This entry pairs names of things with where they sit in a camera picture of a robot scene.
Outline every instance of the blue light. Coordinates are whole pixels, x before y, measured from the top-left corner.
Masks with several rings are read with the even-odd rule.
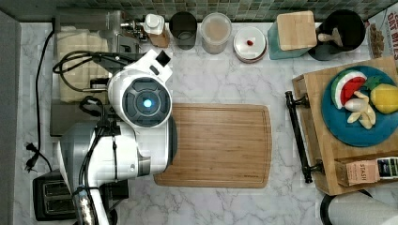
[[[147,108],[151,107],[152,106],[152,101],[149,100],[149,99],[145,100],[144,101],[144,106],[147,107]]]

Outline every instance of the white robot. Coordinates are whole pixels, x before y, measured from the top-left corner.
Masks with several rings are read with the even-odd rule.
[[[165,86],[172,75],[169,61],[164,52],[151,50],[117,72],[107,91],[122,121],[102,116],[98,123],[76,124],[58,142],[60,171],[79,224],[109,224],[98,187],[161,173],[176,154],[172,98]]]

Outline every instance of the small box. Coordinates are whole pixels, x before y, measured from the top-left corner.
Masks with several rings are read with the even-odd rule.
[[[269,58],[299,57],[316,46],[314,14],[311,11],[280,14],[268,30]]]
[[[367,38],[371,57],[393,55],[398,71],[398,3],[369,19]]]

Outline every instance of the black pot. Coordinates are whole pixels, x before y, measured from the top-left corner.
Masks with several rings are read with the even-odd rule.
[[[338,46],[334,41],[321,42],[318,40],[315,47],[308,53],[314,59],[327,61],[335,58],[338,53],[355,50],[365,38],[365,25],[360,16],[351,10],[342,9],[331,13],[325,21],[316,29],[318,34],[331,35],[333,28],[339,30],[343,47]]]

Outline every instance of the power cord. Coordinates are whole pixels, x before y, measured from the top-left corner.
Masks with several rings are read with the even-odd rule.
[[[68,68],[63,68],[64,64],[74,61],[74,60],[82,60],[81,62],[77,63],[76,65]],[[75,68],[88,63],[90,61],[94,61],[96,63],[101,62],[101,60],[107,60],[112,63],[119,64],[123,67],[131,64],[135,60],[123,55],[121,53],[111,53],[111,52],[91,52],[91,51],[75,51],[75,52],[69,52],[67,53],[61,61],[59,61],[55,66],[53,67],[53,73],[59,74],[61,77],[62,81],[65,83],[67,87],[72,89],[73,91],[77,92],[84,92],[84,88],[78,88],[70,84],[68,80],[65,78],[64,73],[67,73],[71,70],[74,70]]]
[[[38,157],[42,157],[42,158],[46,161],[48,167],[50,168],[50,171],[53,170],[53,168],[51,167],[51,164],[50,164],[49,160],[39,152],[39,150],[36,148],[35,145],[33,145],[32,143],[29,143],[29,144],[26,146],[26,150],[29,150],[29,151],[32,151],[32,152],[35,153],[35,155],[33,155],[29,160],[27,160],[26,166],[25,166],[25,170],[26,170],[26,171],[28,171],[29,173],[30,173],[31,171],[34,171],[33,168],[34,168],[35,165],[36,165],[36,161],[38,161]]]
[[[41,125],[40,125],[40,108],[39,108],[39,104],[38,104],[38,76],[40,75],[41,65],[43,64],[44,54],[46,53],[47,46],[48,46],[48,44],[50,42],[51,37],[54,35],[54,27],[55,27],[55,19],[52,18],[52,29],[53,30],[47,36],[46,41],[44,42],[44,47],[43,47],[43,50],[41,51],[40,61],[38,62],[38,71],[36,73],[35,93],[36,93],[36,117],[37,117],[37,122],[38,122],[38,148],[36,148],[36,146],[33,145],[32,143],[29,143],[26,146],[26,150],[29,150],[29,151],[32,151],[32,152],[35,153],[35,155],[33,155],[26,162],[25,169],[29,173],[31,171],[34,171],[33,168],[35,167],[36,162],[38,161],[38,157],[42,157],[47,162],[47,165],[49,166],[50,171],[53,170],[53,168],[50,165],[49,160],[40,153],[40,149],[41,149],[41,138],[40,138],[41,137]]]

